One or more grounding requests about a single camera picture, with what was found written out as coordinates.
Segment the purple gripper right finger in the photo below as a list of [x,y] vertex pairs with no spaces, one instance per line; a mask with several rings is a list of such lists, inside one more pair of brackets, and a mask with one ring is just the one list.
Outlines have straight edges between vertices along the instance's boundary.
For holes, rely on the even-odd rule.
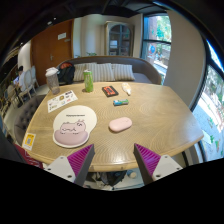
[[169,155],[159,155],[137,143],[133,153],[145,185],[182,169]]

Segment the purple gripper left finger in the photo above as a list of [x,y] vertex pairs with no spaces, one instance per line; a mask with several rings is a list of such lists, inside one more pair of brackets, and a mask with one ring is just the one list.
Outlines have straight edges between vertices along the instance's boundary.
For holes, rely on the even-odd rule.
[[94,145],[91,144],[68,157],[59,156],[45,170],[78,186],[83,186],[94,155]]

